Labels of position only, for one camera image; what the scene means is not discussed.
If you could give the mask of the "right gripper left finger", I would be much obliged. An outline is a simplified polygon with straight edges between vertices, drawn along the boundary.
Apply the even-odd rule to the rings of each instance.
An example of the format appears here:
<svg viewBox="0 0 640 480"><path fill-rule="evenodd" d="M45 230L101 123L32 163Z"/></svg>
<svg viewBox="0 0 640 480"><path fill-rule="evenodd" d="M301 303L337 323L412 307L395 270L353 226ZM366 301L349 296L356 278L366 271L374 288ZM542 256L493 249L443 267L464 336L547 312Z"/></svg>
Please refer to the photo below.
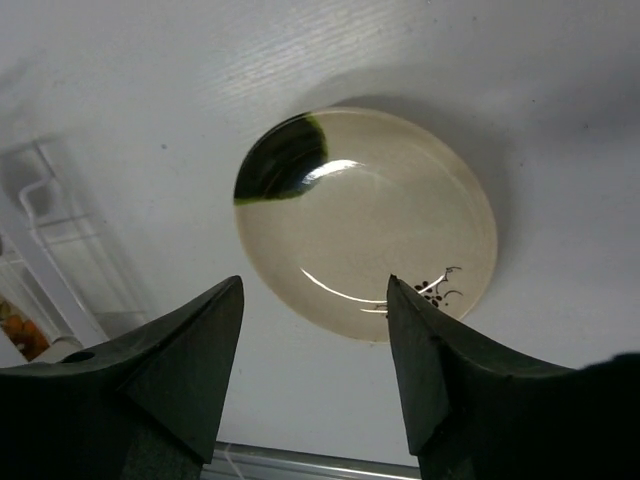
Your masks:
<svg viewBox="0 0 640 480"><path fill-rule="evenodd" d="M244 311L229 277L63 360L1 372L5 479L197 479L214 454Z"/></svg>

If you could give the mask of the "beige plate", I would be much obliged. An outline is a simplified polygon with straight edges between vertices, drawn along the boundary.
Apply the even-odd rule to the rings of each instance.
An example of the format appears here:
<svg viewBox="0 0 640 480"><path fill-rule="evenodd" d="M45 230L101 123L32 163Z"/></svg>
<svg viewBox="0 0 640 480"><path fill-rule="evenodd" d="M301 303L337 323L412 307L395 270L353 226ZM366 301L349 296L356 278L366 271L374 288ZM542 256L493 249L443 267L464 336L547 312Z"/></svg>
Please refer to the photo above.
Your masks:
<svg viewBox="0 0 640 480"><path fill-rule="evenodd" d="M362 108L303 113L242 160L235 223L258 277L347 338L389 339L387 282L464 318L496 269L497 225L468 164L428 130Z"/></svg>

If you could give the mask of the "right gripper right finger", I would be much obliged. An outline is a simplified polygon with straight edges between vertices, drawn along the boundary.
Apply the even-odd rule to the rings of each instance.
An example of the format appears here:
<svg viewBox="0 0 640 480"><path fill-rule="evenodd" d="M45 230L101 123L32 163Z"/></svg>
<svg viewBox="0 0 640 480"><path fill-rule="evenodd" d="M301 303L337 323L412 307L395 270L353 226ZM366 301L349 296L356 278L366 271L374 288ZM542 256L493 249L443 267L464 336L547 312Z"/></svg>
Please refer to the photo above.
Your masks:
<svg viewBox="0 0 640 480"><path fill-rule="evenodd" d="M425 479L635 479L639 357L580 369L515 351L387 287L410 453Z"/></svg>

